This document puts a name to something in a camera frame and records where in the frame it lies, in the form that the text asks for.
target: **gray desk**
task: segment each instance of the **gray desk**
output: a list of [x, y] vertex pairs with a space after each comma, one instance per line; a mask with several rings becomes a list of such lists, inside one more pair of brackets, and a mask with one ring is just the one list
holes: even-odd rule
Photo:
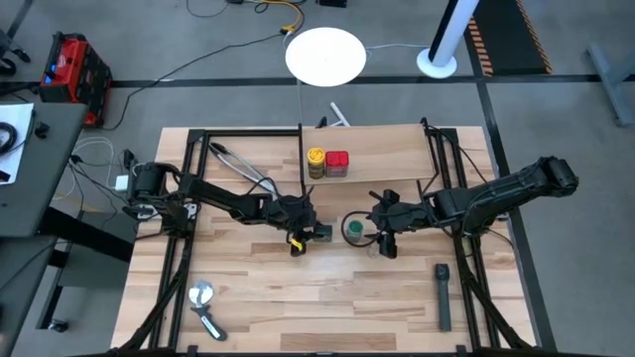
[[[2, 356], [13, 349], [46, 266], [64, 266], [60, 263], [65, 261], [64, 252], [54, 251], [52, 246], [57, 237], [126, 262], [132, 255], [131, 243], [49, 207], [85, 112], [84, 105], [36, 104], [34, 124], [50, 126], [47, 138], [40, 139], [33, 133], [28, 137], [16, 182], [0, 186], [0, 287], [31, 257], [49, 246], [0, 291]], [[45, 307], [48, 317], [59, 296], [50, 296], [50, 301], [51, 298], [53, 304], [47, 306], [53, 309]]]

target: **white pole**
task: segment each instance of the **white pole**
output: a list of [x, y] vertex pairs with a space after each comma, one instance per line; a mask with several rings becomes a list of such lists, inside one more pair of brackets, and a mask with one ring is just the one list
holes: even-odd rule
[[421, 72], [432, 78], [447, 78], [454, 74], [454, 52], [463, 38], [476, 5], [478, 0], [449, 0], [448, 8], [453, 6], [449, 19], [446, 17], [447, 14], [444, 14], [439, 28], [441, 33], [437, 32], [435, 35], [433, 47], [421, 51], [417, 56], [417, 66]]

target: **yellow label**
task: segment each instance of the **yellow label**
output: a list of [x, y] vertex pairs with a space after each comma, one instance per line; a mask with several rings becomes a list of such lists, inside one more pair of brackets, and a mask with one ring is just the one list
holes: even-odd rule
[[298, 242], [295, 239], [291, 239], [291, 244], [293, 244], [294, 246], [296, 246], [296, 248], [298, 248], [299, 251], [303, 251], [304, 247], [302, 246], [302, 243]]

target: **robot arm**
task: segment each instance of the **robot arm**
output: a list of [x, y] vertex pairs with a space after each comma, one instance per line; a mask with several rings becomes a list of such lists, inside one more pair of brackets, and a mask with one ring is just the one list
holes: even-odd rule
[[[177, 190], [168, 192], [167, 175], [175, 178], [179, 185]], [[133, 170], [133, 177], [129, 201], [153, 205], [163, 218], [162, 229], [178, 237], [193, 231], [189, 211], [184, 207], [186, 199], [222, 209], [242, 224], [267, 224], [287, 231], [292, 237], [289, 241], [292, 256], [305, 254], [306, 242], [327, 232], [327, 226], [318, 223], [308, 195], [278, 194], [274, 199], [269, 193], [235, 194], [194, 175], [181, 173], [173, 165], [161, 163], [138, 166]]]
[[424, 194], [421, 203], [400, 202], [397, 192], [370, 194], [377, 203], [369, 218], [379, 230], [380, 253], [397, 257], [395, 233], [424, 228], [459, 229], [463, 235], [482, 234], [497, 215], [540, 196], [571, 195], [578, 180], [564, 160], [540, 158], [518, 173], [472, 188], [450, 188]]

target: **red case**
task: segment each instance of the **red case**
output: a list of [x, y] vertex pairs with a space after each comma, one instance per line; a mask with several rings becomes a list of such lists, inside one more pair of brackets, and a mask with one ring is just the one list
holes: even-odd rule
[[110, 68], [84, 35], [57, 32], [40, 82], [40, 98], [49, 103], [88, 105], [85, 127], [100, 127], [112, 76]]

